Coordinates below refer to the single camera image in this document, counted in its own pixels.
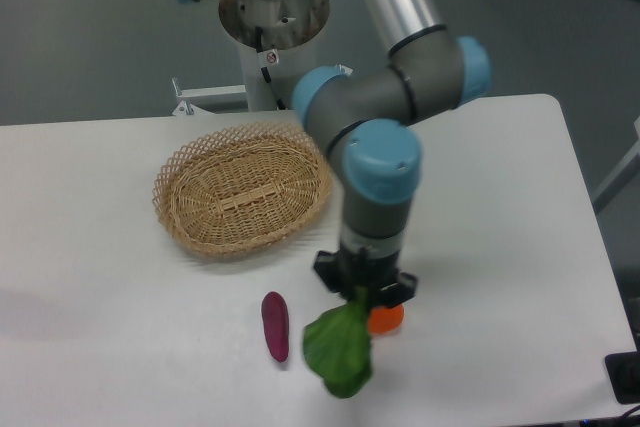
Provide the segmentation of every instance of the cable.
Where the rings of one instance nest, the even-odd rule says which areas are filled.
[[[256,53],[258,54],[264,52],[264,47],[262,46],[262,32],[263,32],[262,27],[257,26],[255,44],[256,44]],[[269,86],[269,89],[271,89],[271,93],[273,94],[273,98],[276,101],[278,110],[287,110],[287,106],[282,101],[282,98],[280,97],[280,95],[278,95],[278,93],[276,92],[276,88],[272,82],[271,74],[269,74],[269,69],[267,67],[261,67],[260,72],[262,72],[262,78]]]
[[[635,427],[640,425],[640,416],[631,417],[631,415],[640,411],[640,405],[636,405],[633,409],[626,411],[616,420],[616,427]]]

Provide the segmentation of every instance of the purple sweet potato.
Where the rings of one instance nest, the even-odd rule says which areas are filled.
[[[262,301],[262,323],[271,357],[284,362],[289,357],[289,311],[277,292],[269,292]]]

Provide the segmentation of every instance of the gray floor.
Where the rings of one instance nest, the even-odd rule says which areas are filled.
[[[635,141],[640,2],[436,0],[451,29],[478,37],[493,95],[562,103],[593,190]],[[362,0],[331,0],[321,63],[370,72],[385,62]],[[213,0],[0,0],[0,124],[168,115],[184,88],[241,82]],[[599,217],[614,266],[640,266],[640,179]]]

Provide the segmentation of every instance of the wicker basket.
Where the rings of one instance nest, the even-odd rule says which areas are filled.
[[[158,174],[153,204],[184,247],[207,256],[236,254],[280,241],[315,219],[331,179],[302,129],[258,122],[182,147]]]

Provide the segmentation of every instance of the orange fruit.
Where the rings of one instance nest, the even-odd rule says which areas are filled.
[[[392,309],[376,307],[369,314],[367,327],[370,334],[386,334],[397,329],[404,319],[404,307],[402,304]]]

